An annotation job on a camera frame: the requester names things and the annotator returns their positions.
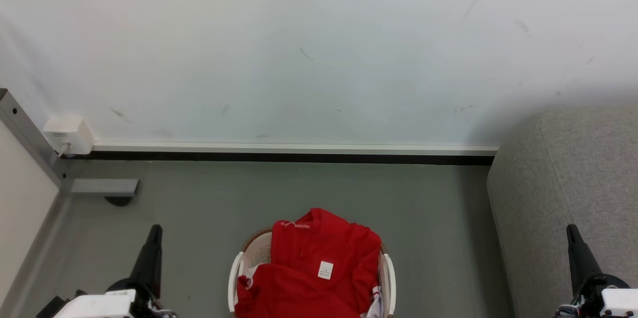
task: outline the black caster wheel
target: black caster wheel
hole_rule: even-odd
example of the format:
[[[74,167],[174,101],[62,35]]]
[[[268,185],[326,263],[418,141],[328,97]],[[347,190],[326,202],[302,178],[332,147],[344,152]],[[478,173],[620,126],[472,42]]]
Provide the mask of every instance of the black caster wheel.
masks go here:
[[[113,206],[125,207],[131,203],[131,200],[133,198],[132,197],[105,197],[105,199]]]

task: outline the white wall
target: white wall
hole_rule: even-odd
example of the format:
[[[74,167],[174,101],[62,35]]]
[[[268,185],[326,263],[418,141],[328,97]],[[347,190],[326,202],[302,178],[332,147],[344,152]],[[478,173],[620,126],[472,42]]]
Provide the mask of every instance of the white wall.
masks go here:
[[[638,0],[0,0],[0,84],[99,141],[498,145],[636,53]]]
[[[0,307],[58,189],[0,122]]]

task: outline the red clothing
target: red clothing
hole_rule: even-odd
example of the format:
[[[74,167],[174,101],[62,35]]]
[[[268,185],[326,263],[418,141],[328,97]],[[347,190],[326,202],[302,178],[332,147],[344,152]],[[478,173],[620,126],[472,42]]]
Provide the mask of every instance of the red clothing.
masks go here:
[[[370,307],[378,286],[380,249],[372,230],[323,209],[313,208],[296,222],[278,221],[271,263],[257,268],[251,288],[240,277],[235,313],[239,318],[357,318]]]

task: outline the power outlet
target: power outlet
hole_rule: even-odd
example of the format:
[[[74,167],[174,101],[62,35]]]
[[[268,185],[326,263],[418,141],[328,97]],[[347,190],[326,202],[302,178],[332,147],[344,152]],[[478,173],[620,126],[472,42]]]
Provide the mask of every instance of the power outlet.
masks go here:
[[[55,116],[46,122],[43,134],[57,152],[86,155],[95,139],[84,120],[78,116]]]

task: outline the gray floor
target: gray floor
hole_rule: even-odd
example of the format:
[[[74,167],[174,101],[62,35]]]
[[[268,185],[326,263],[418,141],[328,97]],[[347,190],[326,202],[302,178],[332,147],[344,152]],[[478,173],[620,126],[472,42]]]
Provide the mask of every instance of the gray floor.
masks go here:
[[[343,163],[76,161],[83,177],[142,180],[125,208],[74,198],[22,312],[126,277],[148,229],[164,227],[162,302],[182,318],[225,317],[246,238],[323,207],[377,232],[397,273],[397,317],[512,317],[485,189],[488,167]]]

